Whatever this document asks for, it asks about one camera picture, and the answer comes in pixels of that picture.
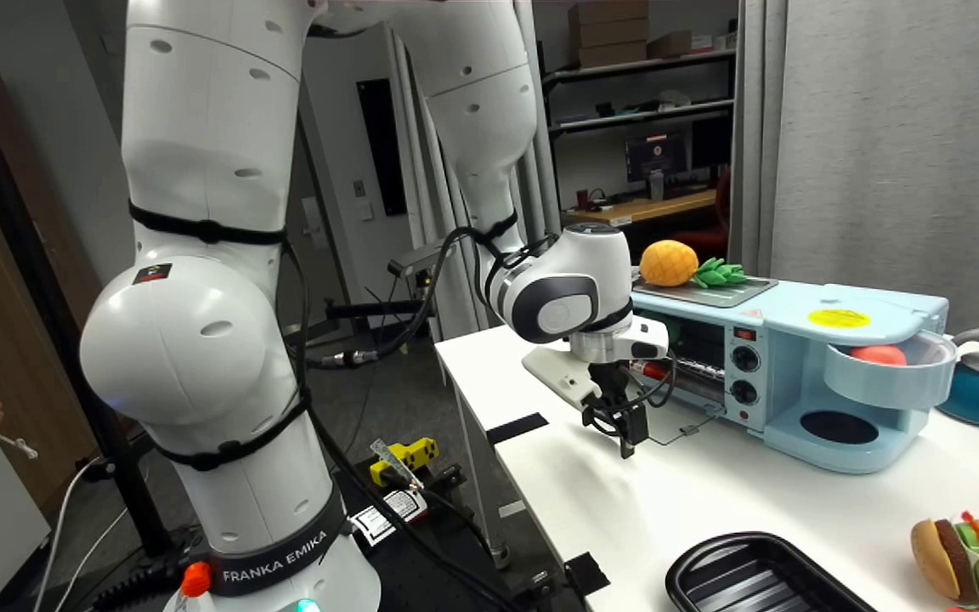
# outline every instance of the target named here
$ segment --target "wall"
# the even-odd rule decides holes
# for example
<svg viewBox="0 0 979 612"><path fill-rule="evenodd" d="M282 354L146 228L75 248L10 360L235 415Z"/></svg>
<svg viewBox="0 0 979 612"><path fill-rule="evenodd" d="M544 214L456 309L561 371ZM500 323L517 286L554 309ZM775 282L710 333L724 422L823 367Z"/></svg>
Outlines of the wall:
<svg viewBox="0 0 979 612"><path fill-rule="evenodd" d="M126 180L61 0L0 0L0 75L99 279L133 262Z"/></svg>
<svg viewBox="0 0 979 612"><path fill-rule="evenodd" d="M534 24L540 41L540 68L561 71L574 65L571 54L571 27L568 14L581 0L537 0L534 3ZM717 34L727 31L727 20L738 17L738 0L649 0L649 41L666 31L704 31ZM629 78L605 78L605 82L585 82L554 88L551 112L561 116L591 116L595 102L649 102L649 99L724 99L724 78L727 65L710 68L680 68L680 71L653 71L653 75L629 75ZM557 163L557 194L561 204L571 207L578 190L629 190L642 184L625 180L625 146L639 143L642 136L656 129L676 129L683 139L690 139L690 122L646 122L646 126L625 126L625 129L598 129L598 133L578 133L578 136L557 136L554 139L554 163Z"/></svg>
<svg viewBox="0 0 979 612"><path fill-rule="evenodd" d="M306 44L303 122L350 303L388 299L388 258L411 252L408 218L388 218L360 119L357 82L388 78L388 41L360 37Z"/></svg>

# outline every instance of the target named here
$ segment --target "metal shelf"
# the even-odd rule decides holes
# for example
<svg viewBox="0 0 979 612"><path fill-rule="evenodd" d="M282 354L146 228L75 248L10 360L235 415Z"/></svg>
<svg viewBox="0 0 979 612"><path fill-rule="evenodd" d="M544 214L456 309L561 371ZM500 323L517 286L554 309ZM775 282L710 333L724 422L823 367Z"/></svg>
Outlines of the metal shelf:
<svg viewBox="0 0 979 612"><path fill-rule="evenodd" d="M629 65L595 65L595 68L574 68L574 71L551 71L544 78L544 92L551 92L561 82L591 82L591 78L615 78L615 75L663 71L663 68L687 68L687 65L710 65L710 61L734 61L734 48L704 51L704 54L680 54L680 58L649 58L649 61L629 61Z"/></svg>
<svg viewBox="0 0 979 612"><path fill-rule="evenodd" d="M693 105L676 105L676 109L653 109L653 112L591 116L591 119L557 122L557 126L551 126L551 136L591 133L591 129L629 126L629 122L653 122L653 119L710 116L710 112L731 112L731 109L734 109L734 99L714 99L714 102L693 102Z"/></svg>

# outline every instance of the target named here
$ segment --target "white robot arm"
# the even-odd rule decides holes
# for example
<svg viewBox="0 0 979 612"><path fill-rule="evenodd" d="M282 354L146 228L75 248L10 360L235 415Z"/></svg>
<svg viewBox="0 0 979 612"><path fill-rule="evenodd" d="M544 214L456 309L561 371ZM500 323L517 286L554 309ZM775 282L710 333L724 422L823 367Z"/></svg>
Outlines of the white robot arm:
<svg viewBox="0 0 979 612"><path fill-rule="evenodd" d="M588 364L659 354L629 313L629 248L564 231L523 248L506 170L534 136L534 82L506 0L133 0L122 160L136 265L99 296L82 367L173 459L207 537L207 609L377 609L272 316L303 41L388 20L500 262L493 309Z"/></svg>

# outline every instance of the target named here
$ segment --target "white table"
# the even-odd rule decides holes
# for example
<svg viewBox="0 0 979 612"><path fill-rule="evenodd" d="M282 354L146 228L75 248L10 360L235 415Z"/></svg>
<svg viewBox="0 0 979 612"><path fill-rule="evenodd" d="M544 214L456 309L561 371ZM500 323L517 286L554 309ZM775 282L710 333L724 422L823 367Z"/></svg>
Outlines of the white table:
<svg viewBox="0 0 979 612"><path fill-rule="evenodd" d="M710 422L670 445L642 442L622 459L615 442L581 428L581 415L523 371L523 343L496 326L439 343L456 394L483 432L544 415L547 425L496 445L557 558L591 554L608 588L591 609L673 609L663 578L673 558L727 530L772 530L816 558L880 612L945 602L921 585L908 530L925 517L979 517L979 428L931 415L897 466L836 476L778 456L734 425ZM690 408L649 411L653 439L700 422Z"/></svg>

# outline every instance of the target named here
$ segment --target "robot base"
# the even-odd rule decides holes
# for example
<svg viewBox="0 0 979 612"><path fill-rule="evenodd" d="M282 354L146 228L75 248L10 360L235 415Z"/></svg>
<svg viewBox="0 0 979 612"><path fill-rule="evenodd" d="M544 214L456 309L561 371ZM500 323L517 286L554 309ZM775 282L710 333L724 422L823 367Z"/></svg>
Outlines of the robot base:
<svg viewBox="0 0 979 612"><path fill-rule="evenodd" d="M163 605L163 612L374 612L381 609L381 578L357 551L357 541L337 537L333 547L289 581L241 598L184 598L180 592Z"/></svg>

